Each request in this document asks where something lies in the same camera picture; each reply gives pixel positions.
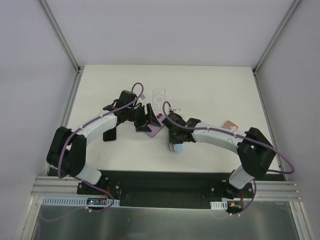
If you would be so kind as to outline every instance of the smartphone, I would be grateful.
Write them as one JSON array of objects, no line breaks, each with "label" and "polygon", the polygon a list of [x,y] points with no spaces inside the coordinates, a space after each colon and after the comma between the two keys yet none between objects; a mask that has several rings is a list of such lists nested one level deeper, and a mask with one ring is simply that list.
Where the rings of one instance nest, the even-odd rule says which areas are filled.
[{"label": "smartphone", "polygon": [[153,138],[164,127],[164,124],[162,123],[162,121],[165,118],[166,118],[166,116],[163,113],[159,113],[156,116],[156,119],[159,121],[161,126],[152,126],[149,124],[148,127],[151,129],[151,131],[149,131],[149,132],[145,131],[145,134],[147,134],[150,138]]}]

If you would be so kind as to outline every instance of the cable clip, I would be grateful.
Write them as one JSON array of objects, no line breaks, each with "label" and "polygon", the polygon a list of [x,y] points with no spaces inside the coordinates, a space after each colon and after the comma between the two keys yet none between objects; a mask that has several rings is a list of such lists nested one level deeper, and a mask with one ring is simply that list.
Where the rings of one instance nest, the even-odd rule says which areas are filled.
[{"label": "cable clip", "polygon": [[233,133],[233,137],[236,139],[237,138],[237,131],[235,129],[231,129]]}]

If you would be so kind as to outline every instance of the cable tie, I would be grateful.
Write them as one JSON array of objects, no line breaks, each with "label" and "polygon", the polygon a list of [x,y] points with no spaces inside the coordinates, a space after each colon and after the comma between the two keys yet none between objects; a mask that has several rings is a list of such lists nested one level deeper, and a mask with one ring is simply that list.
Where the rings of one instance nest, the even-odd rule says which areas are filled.
[{"label": "cable tie", "polygon": [[233,133],[234,138],[236,139],[237,138],[237,131],[233,130],[232,133]]}]

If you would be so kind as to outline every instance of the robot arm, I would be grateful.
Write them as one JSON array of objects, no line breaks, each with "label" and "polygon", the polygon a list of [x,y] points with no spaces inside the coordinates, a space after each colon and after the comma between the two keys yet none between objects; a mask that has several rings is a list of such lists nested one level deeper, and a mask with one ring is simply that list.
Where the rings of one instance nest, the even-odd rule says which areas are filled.
[{"label": "robot arm", "polygon": [[64,152],[61,172],[64,175],[70,175],[105,189],[104,182],[106,177],[103,176],[99,170],[86,163],[87,145],[102,133],[105,142],[116,140],[116,127],[125,121],[133,122],[136,132],[151,132],[148,125],[161,126],[150,103],[146,105],[147,114],[145,113],[145,106],[141,103],[136,104],[136,102],[120,109],[134,102],[136,99],[136,94],[124,90],[119,99],[116,99],[113,104],[104,107],[103,110],[93,118],[96,120],[90,120],[71,129],[63,126],[59,127],[53,137],[46,158],[47,162],[58,168],[60,156],[67,139],[78,130],[71,138],[68,143],[68,148]]},{"label": "robot arm", "polygon": [[[169,129],[169,141],[173,145],[184,142],[207,143],[239,155],[241,165],[231,173],[225,184],[217,189],[218,193],[226,198],[233,199],[248,182],[263,177],[276,155],[266,147],[236,137],[232,130],[210,126],[195,118],[190,118],[185,122],[181,116],[173,111],[162,123]],[[210,128],[221,130],[221,132],[212,131]],[[237,134],[245,135],[250,139],[271,146],[270,142],[257,128],[251,127],[249,131],[237,131]]]}]

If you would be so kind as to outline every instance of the purple phone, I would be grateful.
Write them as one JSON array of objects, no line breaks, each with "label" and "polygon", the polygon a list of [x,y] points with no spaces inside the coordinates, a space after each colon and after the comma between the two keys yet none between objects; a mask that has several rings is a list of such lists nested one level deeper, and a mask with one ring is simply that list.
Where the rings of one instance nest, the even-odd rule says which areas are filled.
[{"label": "purple phone", "polygon": [[159,113],[156,116],[156,119],[159,121],[161,126],[159,127],[159,126],[148,125],[148,127],[151,129],[151,131],[149,131],[149,132],[145,131],[145,134],[147,134],[150,138],[153,138],[164,127],[164,124],[162,123],[162,121],[165,118],[166,118],[166,116],[163,113]]}]

